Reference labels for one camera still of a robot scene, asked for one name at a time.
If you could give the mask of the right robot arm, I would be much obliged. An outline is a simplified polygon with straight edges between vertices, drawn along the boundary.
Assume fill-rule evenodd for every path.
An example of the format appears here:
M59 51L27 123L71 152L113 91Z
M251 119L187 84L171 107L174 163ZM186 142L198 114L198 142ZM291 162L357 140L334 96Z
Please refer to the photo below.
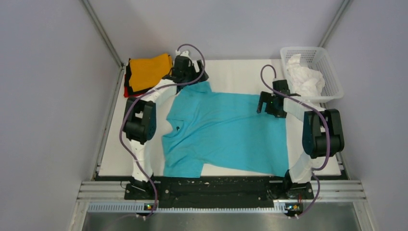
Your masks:
M299 95L290 93L286 80L273 82L271 90L271 93L260 93L257 112L266 112L276 118L291 114L303 124L303 152L286 171L282 185L283 194L295 198L313 173L324 169L329 158L344 149L340 112L304 102Z

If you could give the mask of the teal polo shirt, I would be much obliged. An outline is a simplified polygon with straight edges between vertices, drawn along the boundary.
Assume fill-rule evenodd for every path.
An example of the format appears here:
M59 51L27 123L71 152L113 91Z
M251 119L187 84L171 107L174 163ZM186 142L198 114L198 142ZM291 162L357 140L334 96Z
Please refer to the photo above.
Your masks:
M198 178L205 164L282 177L289 169L286 122L258 113L259 97L187 86L166 117L164 176Z

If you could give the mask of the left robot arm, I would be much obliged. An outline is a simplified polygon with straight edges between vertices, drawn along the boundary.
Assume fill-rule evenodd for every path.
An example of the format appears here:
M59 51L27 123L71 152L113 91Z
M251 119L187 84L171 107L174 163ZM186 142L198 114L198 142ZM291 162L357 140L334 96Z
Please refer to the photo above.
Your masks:
M148 158L148 144L157 127L157 107L185 86L208 80L206 61L192 60L184 51L175 59L163 54L152 59L130 59L126 66L126 88L140 83L146 86L137 94L127 93L119 140L133 158L131 186L143 199L152 197L155 185Z

